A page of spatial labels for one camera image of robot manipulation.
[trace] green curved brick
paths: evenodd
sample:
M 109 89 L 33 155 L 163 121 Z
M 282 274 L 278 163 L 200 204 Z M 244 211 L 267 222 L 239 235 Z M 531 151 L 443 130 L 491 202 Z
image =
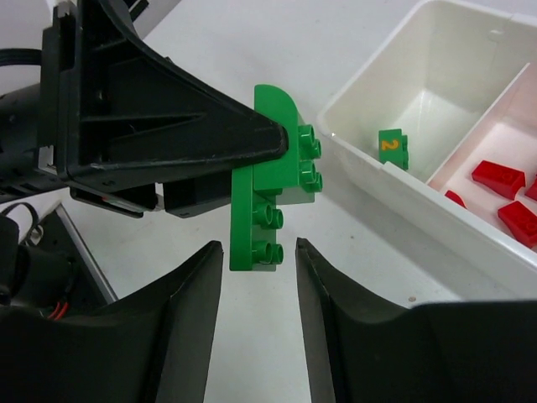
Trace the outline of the green curved brick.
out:
M 322 190 L 313 160 L 321 157 L 315 130 L 304 124 L 295 102 L 275 86 L 255 87 L 254 109 L 284 126 L 289 149 L 278 160 L 232 172 L 230 270 L 275 270 L 284 260 L 277 230 L 284 214 L 276 205 L 309 203 Z

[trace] small green brick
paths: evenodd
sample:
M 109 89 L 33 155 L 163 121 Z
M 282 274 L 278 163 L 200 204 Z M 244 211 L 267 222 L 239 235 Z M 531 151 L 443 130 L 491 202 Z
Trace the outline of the small green brick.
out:
M 409 140 L 400 128 L 378 132 L 378 160 L 391 162 L 402 170 L 409 168 Z

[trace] red lego brick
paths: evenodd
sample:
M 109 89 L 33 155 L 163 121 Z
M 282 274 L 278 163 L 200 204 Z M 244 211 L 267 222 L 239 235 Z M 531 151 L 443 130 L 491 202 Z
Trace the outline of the red lego brick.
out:
M 537 200 L 537 180 L 533 183 L 532 186 L 526 191 L 525 195 L 534 200 Z
M 514 238 L 528 248 L 537 245 L 537 216 L 520 201 L 514 201 L 498 210 Z
M 464 208 L 467 208 L 466 204 L 464 204 L 464 201 L 462 200 L 462 197 L 457 195 L 454 191 L 447 191 L 445 196 L 448 199 L 452 199 L 459 206 L 463 206 Z
M 526 186 L 524 172 L 490 161 L 481 161 L 472 172 L 472 179 L 511 200 L 521 187 Z

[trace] lego stud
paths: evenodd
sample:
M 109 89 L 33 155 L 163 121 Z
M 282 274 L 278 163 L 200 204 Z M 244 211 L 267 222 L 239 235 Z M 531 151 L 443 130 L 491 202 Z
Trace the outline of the lego stud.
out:
M 254 263 L 270 264 L 273 259 L 272 244 L 265 241 L 256 241 L 252 245 L 252 260 Z
M 253 211 L 253 220 L 261 228 L 268 228 L 273 221 L 274 209 L 268 203 L 259 203 Z
M 272 248 L 271 264 L 282 264 L 284 261 L 284 247 L 279 243 L 275 243 Z
M 300 162 L 300 181 L 305 184 L 315 182 L 317 171 L 312 161 Z
M 315 143 L 315 130 L 310 124 L 304 124 L 299 126 L 299 142 L 300 145 L 306 148 L 314 146 Z
M 317 158 L 321 157 L 322 148 L 321 148 L 321 142 L 318 139 L 313 142 L 313 145 L 311 146 L 311 150 L 309 154 L 313 160 L 316 160 Z
M 322 175 L 320 173 L 317 173 L 315 177 L 315 183 L 312 183 L 310 185 L 310 190 L 314 193 L 322 191 Z
M 270 223 L 272 229 L 282 229 L 284 227 L 284 214 L 279 208 L 274 209 L 273 219 Z

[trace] white storage bin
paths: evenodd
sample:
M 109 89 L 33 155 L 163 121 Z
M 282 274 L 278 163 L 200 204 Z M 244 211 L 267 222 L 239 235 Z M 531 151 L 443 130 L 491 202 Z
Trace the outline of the white storage bin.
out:
M 537 297 L 537 254 L 427 183 L 536 56 L 534 18 L 423 2 L 318 120 L 355 184 L 521 297 Z M 378 130 L 389 128 L 409 136 L 408 172 L 378 162 Z

